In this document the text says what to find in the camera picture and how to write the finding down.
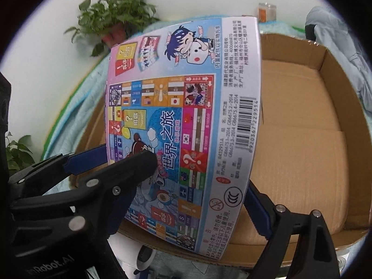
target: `cardboard box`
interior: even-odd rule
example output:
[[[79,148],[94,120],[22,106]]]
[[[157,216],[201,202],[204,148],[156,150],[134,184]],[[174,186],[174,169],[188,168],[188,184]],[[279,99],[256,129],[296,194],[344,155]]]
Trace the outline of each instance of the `cardboard box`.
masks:
[[[372,146],[360,102],[325,47],[277,34],[262,35],[261,45],[262,118],[250,178],[292,212],[320,210],[335,247],[345,248],[366,234],[371,210]],[[85,148],[103,141],[103,119],[98,121],[82,139]],[[173,246],[129,221],[120,232],[163,252],[227,266],[253,267],[265,247],[244,208],[220,261]],[[295,248],[293,236],[284,266]]]

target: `barcode number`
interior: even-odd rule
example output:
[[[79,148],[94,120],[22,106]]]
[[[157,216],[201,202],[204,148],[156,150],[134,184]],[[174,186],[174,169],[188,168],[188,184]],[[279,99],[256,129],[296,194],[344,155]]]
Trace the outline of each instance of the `barcode number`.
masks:
[[[252,153],[258,119],[257,100],[241,96],[239,99],[238,129],[235,147]]]

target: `0-3 age warning symbol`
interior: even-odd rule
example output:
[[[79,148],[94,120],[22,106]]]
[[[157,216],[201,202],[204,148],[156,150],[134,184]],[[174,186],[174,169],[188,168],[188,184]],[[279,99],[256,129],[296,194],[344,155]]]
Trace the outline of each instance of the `0-3 age warning symbol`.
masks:
[[[215,211],[220,211],[224,208],[224,203],[222,202],[221,199],[218,199],[218,198],[212,198],[210,201],[209,201],[209,206],[215,210]]]
[[[226,190],[224,200],[228,206],[233,208],[240,205],[243,200],[243,194],[239,188],[231,187]]]

